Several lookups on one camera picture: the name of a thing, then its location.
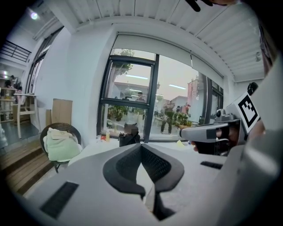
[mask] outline table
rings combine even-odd
[[[190,152],[190,153],[196,153],[197,152],[193,151],[193,146],[188,145],[184,147],[179,147],[177,143],[150,143],[150,144],[155,144],[161,147],[166,147],[172,149],[172,151],[181,151],[181,152]],[[85,147],[80,154],[78,154],[76,157],[72,158],[68,164],[71,165],[75,163],[76,161],[79,161],[80,159],[99,154],[102,152],[106,152],[115,148],[119,147],[119,141],[117,139],[110,139],[110,142],[102,141],[102,140],[97,140],[96,143],[89,144],[87,147]],[[154,191],[152,191],[153,183],[148,176],[145,168],[141,164],[138,168],[137,172],[137,184],[144,187],[145,189],[145,198],[144,198],[144,203],[145,202],[151,202],[150,199],[154,197]]]
[[[34,95],[34,94],[14,94],[14,96],[19,96],[19,99],[18,99],[18,112],[17,112],[17,125],[18,125],[18,136],[19,136],[19,139],[22,138],[21,128],[20,128],[20,116],[21,115],[35,114],[36,121],[38,123],[38,130],[39,130],[39,132],[41,132],[40,122],[39,122],[39,115],[38,115],[38,108],[37,108],[37,96]],[[21,111],[21,103],[22,103],[22,98],[23,97],[26,97],[26,98],[27,97],[33,97],[34,98],[34,111],[30,111],[30,110],[27,109],[27,107],[28,107],[27,106],[27,101],[25,101],[25,111]]]

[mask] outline robotic arm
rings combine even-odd
[[[260,118],[248,92],[226,110],[219,109],[216,116],[214,124],[183,129],[180,136],[194,141],[201,154],[227,155],[234,146],[229,140],[229,128],[239,131],[237,145],[245,144],[248,133]],[[221,130],[221,137],[216,136],[218,130]]]

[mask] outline wooden floor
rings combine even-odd
[[[39,140],[1,156],[0,165],[11,190],[21,195],[53,167],[43,153]]]

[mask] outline window frame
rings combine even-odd
[[[145,143],[148,142],[163,142],[163,143],[171,143],[176,142],[179,139],[153,139],[149,138],[150,136],[150,130],[152,125],[152,119],[154,114],[154,103],[155,103],[155,96],[157,93],[157,79],[158,79],[158,71],[159,71],[159,54],[155,54],[155,60],[149,60],[139,57],[133,57],[133,56],[120,56],[120,55],[110,55],[107,61],[107,65],[104,70],[103,80],[101,83],[100,88],[100,94],[99,94],[99,104],[98,104],[98,112],[97,112],[97,121],[96,121],[96,134],[105,134],[105,132],[102,132],[102,106],[103,104],[109,104],[109,105],[120,105],[120,106],[128,106],[128,107],[135,107],[140,109],[146,109],[147,114],[145,117],[145,125],[144,125],[144,131],[143,131],[143,137],[141,138],[141,141],[144,141]],[[147,102],[134,102],[134,101],[127,101],[127,100],[121,100],[121,99],[114,99],[114,98],[107,98],[106,95],[106,87],[109,82],[109,72],[112,67],[113,62],[120,62],[120,63],[129,63],[129,64],[139,64],[144,66],[150,66],[151,69],[151,75],[150,75],[150,81],[149,81],[149,91],[147,96]],[[203,75],[199,72],[199,75],[203,77],[203,83],[204,83],[204,97],[203,97],[203,113],[202,118],[204,118],[204,124],[209,124],[211,117],[211,106],[212,106],[212,93],[216,89],[215,87],[212,87],[212,80],[209,79],[206,75]],[[220,98],[218,99],[220,105],[219,107],[223,107],[223,89],[219,87],[219,90],[216,89],[218,96]],[[118,135],[111,134],[111,138],[118,138]]]

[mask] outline large glass window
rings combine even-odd
[[[221,93],[220,86],[184,63],[113,49],[102,84],[97,133],[118,137],[138,130],[144,142],[176,141],[180,129],[214,120]]]
[[[196,70],[160,56],[150,138],[178,139],[180,128],[198,125],[203,95],[203,79]]]

